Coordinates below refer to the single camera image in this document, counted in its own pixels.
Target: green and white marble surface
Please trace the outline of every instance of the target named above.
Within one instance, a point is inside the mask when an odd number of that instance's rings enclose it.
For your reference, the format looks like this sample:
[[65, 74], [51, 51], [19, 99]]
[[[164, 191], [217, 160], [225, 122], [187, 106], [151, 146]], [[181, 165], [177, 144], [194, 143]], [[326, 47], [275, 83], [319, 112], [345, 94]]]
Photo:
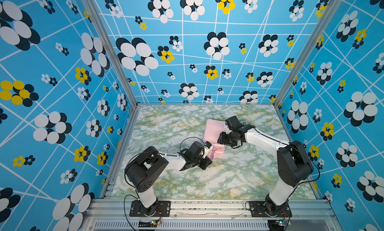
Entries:
[[[177, 153], [185, 138], [203, 138], [207, 119], [224, 121], [233, 115], [240, 122], [255, 124], [265, 133], [288, 140], [272, 105], [144, 105], [111, 198], [136, 196], [124, 180], [124, 168], [133, 155], [149, 146], [162, 153]], [[195, 140], [186, 140], [182, 148], [188, 148]], [[263, 149], [244, 143], [237, 149], [226, 147], [206, 170], [196, 166], [185, 171], [163, 171], [153, 187], [159, 199], [264, 199], [277, 180], [277, 160]], [[306, 183], [291, 198], [315, 196]]]

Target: robotic arm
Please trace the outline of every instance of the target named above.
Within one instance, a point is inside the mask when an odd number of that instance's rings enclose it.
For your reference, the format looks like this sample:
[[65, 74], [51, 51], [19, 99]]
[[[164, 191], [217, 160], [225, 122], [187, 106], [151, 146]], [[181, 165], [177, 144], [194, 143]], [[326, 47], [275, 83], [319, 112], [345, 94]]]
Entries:
[[124, 172], [139, 195], [140, 203], [137, 213], [145, 216], [151, 216], [155, 213], [159, 202], [152, 185], [163, 170], [183, 171], [195, 166], [205, 170], [208, 165], [212, 164], [212, 161], [206, 157], [212, 148], [210, 142], [201, 144], [195, 141], [189, 149], [185, 148], [175, 155], [161, 154], [155, 147], [151, 146], [129, 162]]
[[313, 173], [313, 166], [302, 143], [288, 142], [258, 130], [254, 125], [242, 124], [236, 116], [225, 121], [218, 143], [238, 148], [244, 142], [254, 144], [277, 158], [279, 180], [265, 198], [266, 213], [276, 216], [288, 202], [288, 198], [300, 182]]

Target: pink cloth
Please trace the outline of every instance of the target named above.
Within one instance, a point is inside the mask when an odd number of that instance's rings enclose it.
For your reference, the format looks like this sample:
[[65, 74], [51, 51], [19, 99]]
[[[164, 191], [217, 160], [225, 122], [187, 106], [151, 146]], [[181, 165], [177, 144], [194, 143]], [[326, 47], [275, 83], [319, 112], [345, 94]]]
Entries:
[[225, 145], [219, 144], [217, 142], [221, 132], [225, 132], [224, 121], [218, 121], [214, 119], [207, 120], [203, 141], [208, 141], [213, 146], [212, 151], [209, 151], [207, 155], [211, 160], [214, 160], [224, 153]]

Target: black mounting plate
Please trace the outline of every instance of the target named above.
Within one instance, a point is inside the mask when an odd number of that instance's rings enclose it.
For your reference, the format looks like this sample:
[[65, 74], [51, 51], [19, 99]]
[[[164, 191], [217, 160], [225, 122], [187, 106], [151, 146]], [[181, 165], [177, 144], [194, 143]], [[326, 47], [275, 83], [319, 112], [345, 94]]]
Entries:
[[[271, 216], [265, 213], [265, 207], [264, 207], [265, 201], [248, 201], [247, 203], [249, 203], [250, 205], [249, 211], [251, 211], [252, 218], [271, 218]], [[277, 214], [276, 217], [279, 217], [279, 218], [292, 217], [292, 212], [290, 211], [290, 207], [288, 203], [286, 203], [283, 206], [283, 208], [280, 210], [280, 213]]]
[[[151, 217], [160, 217], [159, 214], [161, 214], [162, 217], [169, 217], [170, 201], [158, 201], [156, 208], [160, 208], [162, 210], [162, 213], [159, 210], [156, 210], [156, 213]], [[145, 215], [144, 208], [139, 200], [134, 200], [131, 203], [131, 210], [129, 212], [129, 216], [148, 217], [147, 215]]]

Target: patterned wall panel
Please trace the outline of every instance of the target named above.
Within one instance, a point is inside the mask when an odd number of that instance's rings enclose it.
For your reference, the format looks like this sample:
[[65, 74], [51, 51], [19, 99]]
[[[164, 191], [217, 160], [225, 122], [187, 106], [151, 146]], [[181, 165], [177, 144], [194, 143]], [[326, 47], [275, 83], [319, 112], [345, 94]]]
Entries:
[[179, 104], [273, 102], [329, 3], [94, 1], [137, 101]]
[[344, 230], [384, 229], [383, 4], [343, 0], [278, 107]]
[[131, 106], [81, 0], [0, 0], [0, 230], [77, 230]]

